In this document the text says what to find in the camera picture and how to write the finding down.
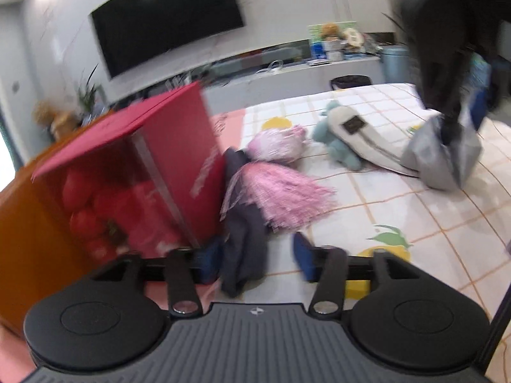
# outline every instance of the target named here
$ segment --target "ribbed black surface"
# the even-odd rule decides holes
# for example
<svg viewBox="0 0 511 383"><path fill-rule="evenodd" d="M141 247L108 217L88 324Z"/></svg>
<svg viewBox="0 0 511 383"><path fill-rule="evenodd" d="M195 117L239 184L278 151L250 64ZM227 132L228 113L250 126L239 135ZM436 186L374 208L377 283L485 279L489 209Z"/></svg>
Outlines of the ribbed black surface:
<svg viewBox="0 0 511 383"><path fill-rule="evenodd" d="M467 369L402 375L372 363L343 328L308 317L301 305L215 304L177 322L147 357L116 371L73 376L44 368L30 383L487 383Z"/></svg>

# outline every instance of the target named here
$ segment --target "teddy bear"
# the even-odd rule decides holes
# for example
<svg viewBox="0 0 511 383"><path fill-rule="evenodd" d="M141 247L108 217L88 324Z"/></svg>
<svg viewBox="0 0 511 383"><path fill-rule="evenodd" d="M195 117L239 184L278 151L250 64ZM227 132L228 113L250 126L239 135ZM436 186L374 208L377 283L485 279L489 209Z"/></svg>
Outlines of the teddy bear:
<svg viewBox="0 0 511 383"><path fill-rule="evenodd" d="M71 165L62 187L62 204L71 214L70 230L98 262L117 257L119 230L129 249L157 258L186 243L168 205L152 180L114 182L101 166Z"/></svg>
<svg viewBox="0 0 511 383"><path fill-rule="evenodd" d="M339 27L335 23L327 23L321 27L323 40L339 40Z"/></svg>
<svg viewBox="0 0 511 383"><path fill-rule="evenodd" d="M32 111L32 117L36 124L49 128L56 141L67 137L79 124L74 112L60 111L49 101L38 102Z"/></svg>
<svg viewBox="0 0 511 383"><path fill-rule="evenodd" d="M326 116L326 118L316 124L312 133L312 139L326 144L326 150L330 157L339 161L347 169L359 171L363 167L361 158L343 141L332 134L328 128L328 112L339 106L341 106L341 104L338 101L330 101L326 105L326 110L321 113L321 115Z"/></svg>

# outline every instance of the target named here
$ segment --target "black trash bin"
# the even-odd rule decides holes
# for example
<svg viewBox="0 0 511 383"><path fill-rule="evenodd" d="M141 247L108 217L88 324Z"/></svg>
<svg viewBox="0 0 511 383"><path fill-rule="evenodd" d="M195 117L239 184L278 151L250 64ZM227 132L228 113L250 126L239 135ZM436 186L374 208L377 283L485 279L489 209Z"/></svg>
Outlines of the black trash bin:
<svg viewBox="0 0 511 383"><path fill-rule="evenodd" d="M358 86L368 85L372 85L371 79L369 76L364 75L339 76L338 78L330 81L330 86L333 91L336 91L337 89L356 88Z"/></svg>

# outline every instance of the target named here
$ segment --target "yellow object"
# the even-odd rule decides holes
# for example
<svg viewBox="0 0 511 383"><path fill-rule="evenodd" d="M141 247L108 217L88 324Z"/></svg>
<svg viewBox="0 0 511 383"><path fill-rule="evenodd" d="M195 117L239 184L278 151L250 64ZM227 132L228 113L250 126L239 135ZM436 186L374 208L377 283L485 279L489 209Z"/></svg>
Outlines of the yellow object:
<svg viewBox="0 0 511 383"><path fill-rule="evenodd" d="M262 131L270 130L272 128L278 130L285 130L291 128L293 124L287 118L283 118L282 116L274 116L273 118L268 119L263 126L261 127Z"/></svg>
<svg viewBox="0 0 511 383"><path fill-rule="evenodd" d="M363 256L365 258L370 258L376 249L384 249L387 252L394 254L395 256L404 259L407 262L410 262L410 252L404 246L375 246L374 248L366 249L360 252L357 256ZM370 282L369 281L347 281L346 283L346 294L345 298L350 299L362 299L364 296L369 294L370 292Z"/></svg>
<svg viewBox="0 0 511 383"><path fill-rule="evenodd" d="M416 131L422 126L422 124L412 125L410 128L408 128L408 134L415 134Z"/></svg>

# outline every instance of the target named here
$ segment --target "logo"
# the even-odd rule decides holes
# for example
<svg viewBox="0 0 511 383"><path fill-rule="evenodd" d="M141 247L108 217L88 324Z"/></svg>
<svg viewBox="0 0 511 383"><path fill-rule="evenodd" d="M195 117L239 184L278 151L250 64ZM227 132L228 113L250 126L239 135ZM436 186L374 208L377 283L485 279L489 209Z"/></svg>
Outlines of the logo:
<svg viewBox="0 0 511 383"><path fill-rule="evenodd" d="M259 315L261 315L261 314L263 314L263 313L264 313L264 309L259 308L259 307L257 307L257 308L252 308L252 309L250 310L250 313L251 313L252 315L255 315L255 316L257 317L257 316L259 316Z"/></svg>

